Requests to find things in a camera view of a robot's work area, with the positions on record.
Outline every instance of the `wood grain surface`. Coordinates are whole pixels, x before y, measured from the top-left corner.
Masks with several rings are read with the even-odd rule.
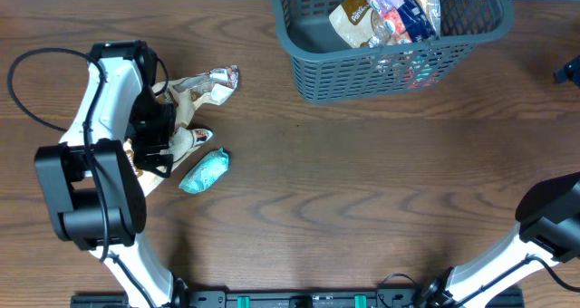
[[[468,262],[514,224],[530,187],[578,171],[580,90],[554,85],[552,71],[580,54],[580,3],[515,5],[513,31],[437,86],[313,106],[292,83],[269,0],[0,0],[0,306],[68,307],[75,293],[121,290],[53,233],[33,157],[60,134],[10,101],[5,75],[19,54],[144,39],[175,78],[237,64],[237,93],[194,118],[215,138],[148,197],[161,261],[194,287],[374,287],[390,273],[427,281]],[[86,80],[81,60],[47,54],[23,63],[14,86],[31,111],[67,127]],[[222,147],[222,179],[196,196],[177,188]],[[556,270],[580,284],[579,266]],[[546,272],[520,286],[527,307],[580,302]]]

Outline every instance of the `crumpled wrapper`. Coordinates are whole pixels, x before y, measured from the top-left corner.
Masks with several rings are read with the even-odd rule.
[[[175,131],[169,139],[169,148],[161,152],[161,154],[173,154],[171,170],[175,170],[191,153],[213,136],[209,130],[188,129],[195,111],[204,103],[221,105],[226,102],[236,90],[238,80],[239,69],[233,65],[227,68],[217,68],[194,77],[169,81],[167,91],[158,96],[157,99],[162,104],[173,103],[176,110]],[[156,83],[153,85],[153,91],[160,91],[164,84],[165,82]],[[123,148],[133,171],[137,175],[143,193],[147,196],[164,178],[135,167],[131,140],[125,141]]]
[[[229,156],[224,149],[214,150],[201,161],[181,180],[179,188],[189,194],[200,193],[218,180],[227,171]]]

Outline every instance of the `black object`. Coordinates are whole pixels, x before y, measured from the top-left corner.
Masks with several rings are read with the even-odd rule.
[[[580,56],[564,66],[564,68],[554,72],[554,78],[557,83],[574,82],[580,87]]]
[[[437,276],[428,287],[422,290],[414,304],[420,306],[425,303],[432,307],[452,306],[455,304],[455,300],[452,298],[453,295],[445,290],[451,271],[453,271],[453,267],[449,267],[445,272]]]
[[[421,286],[415,282],[415,280],[413,280],[410,276],[404,274],[404,273],[393,273],[390,274],[389,276],[385,277],[384,280],[382,280],[382,282],[379,283],[379,288],[380,289],[384,289],[386,286],[386,283],[394,280],[397,277],[402,277],[405,278],[409,281],[411,281],[412,283],[412,288],[414,289],[420,289]],[[385,297],[385,294],[379,295],[379,301],[382,303],[382,305],[385,308],[412,308],[412,306],[417,302],[416,298],[418,297],[420,293],[418,291],[415,291],[414,294],[409,294],[409,298],[405,297],[403,294],[399,293],[398,291],[394,291],[391,294],[387,294],[387,296]]]
[[[519,237],[566,263],[580,256],[580,173],[542,181],[517,206]]]
[[[173,275],[173,294],[171,294],[170,308],[188,308],[190,296],[188,287],[180,278]]]
[[[110,217],[111,244],[132,245],[145,227],[145,196],[119,140],[99,140],[91,146]],[[56,235],[90,250],[103,240],[102,212],[95,188],[75,189],[88,169],[83,146],[42,147],[34,158]]]
[[[412,303],[412,297],[420,289],[413,287],[390,287],[376,291],[349,291],[324,293],[258,293],[258,294],[226,294],[222,291],[200,291],[189,294],[188,307],[197,308],[239,308],[238,298],[248,298],[250,308],[298,308],[324,307],[344,308],[357,307],[355,295],[366,297],[366,307],[385,308],[377,301],[383,300],[401,306]],[[129,308],[126,295],[75,295],[71,298],[71,308]],[[525,308],[522,291],[509,288],[489,301],[487,308]]]

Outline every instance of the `basket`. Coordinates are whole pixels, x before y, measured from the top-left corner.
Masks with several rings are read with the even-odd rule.
[[[352,49],[329,14],[343,0],[271,0],[296,89],[310,103],[416,91],[440,81],[479,43],[504,36],[515,21],[510,0],[440,0],[441,38]]]

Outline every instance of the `wrapper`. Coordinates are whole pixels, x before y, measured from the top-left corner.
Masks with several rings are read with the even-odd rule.
[[[391,33],[379,14],[387,14],[386,5],[373,10],[366,0],[344,0],[331,12],[330,23],[352,48],[386,44]]]
[[[228,165],[229,156],[224,149],[214,150],[188,172],[179,183],[179,188],[189,194],[200,193],[211,187],[227,171]]]
[[[159,102],[174,103],[177,106],[175,128],[187,128],[193,119],[193,113],[201,104],[223,104],[236,90],[238,80],[239,69],[233,65],[170,81],[167,91],[159,96]],[[153,90],[160,90],[163,83],[155,84]]]

